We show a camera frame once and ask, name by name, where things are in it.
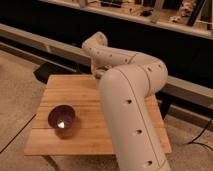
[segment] floor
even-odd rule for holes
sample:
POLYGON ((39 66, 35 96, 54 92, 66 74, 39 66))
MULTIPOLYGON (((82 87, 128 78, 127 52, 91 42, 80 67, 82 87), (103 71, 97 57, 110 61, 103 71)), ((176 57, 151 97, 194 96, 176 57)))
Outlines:
MULTIPOLYGON (((38 65, 0 51, 0 171, 52 171, 40 156, 24 156, 31 123, 4 149, 33 117, 45 85, 33 71, 38 65)), ((167 155, 174 171, 212 171, 213 152, 200 145, 185 145, 200 133, 208 118, 173 106, 165 119, 172 153, 167 155)), ((213 123, 199 142, 213 147, 213 123)), ((63 171, 118 171, 115 156, 53 157, 63 171)))

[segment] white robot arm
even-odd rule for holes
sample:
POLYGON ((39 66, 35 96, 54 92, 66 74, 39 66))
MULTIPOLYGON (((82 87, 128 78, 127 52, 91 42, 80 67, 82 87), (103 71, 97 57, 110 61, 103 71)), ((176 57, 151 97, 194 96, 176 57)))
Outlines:
POLYGON ((99 91, 119 167, 122 171, 169 171, 144 102, 166 83, 166 66, 152 56, 107 44, 104 34, 97 32, 82 48, 92 58, 93 74, 103 66, 112 67, 100 74, 99 91))

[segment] bowl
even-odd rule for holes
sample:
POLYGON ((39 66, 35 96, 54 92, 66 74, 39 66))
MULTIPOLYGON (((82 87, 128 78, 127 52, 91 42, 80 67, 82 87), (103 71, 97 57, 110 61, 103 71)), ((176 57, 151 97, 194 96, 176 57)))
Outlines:
POLYGON ((71 127, 75 119, 75 110, 69 105, 56 106, 49 113, 48 123, 54 129, 71 127))

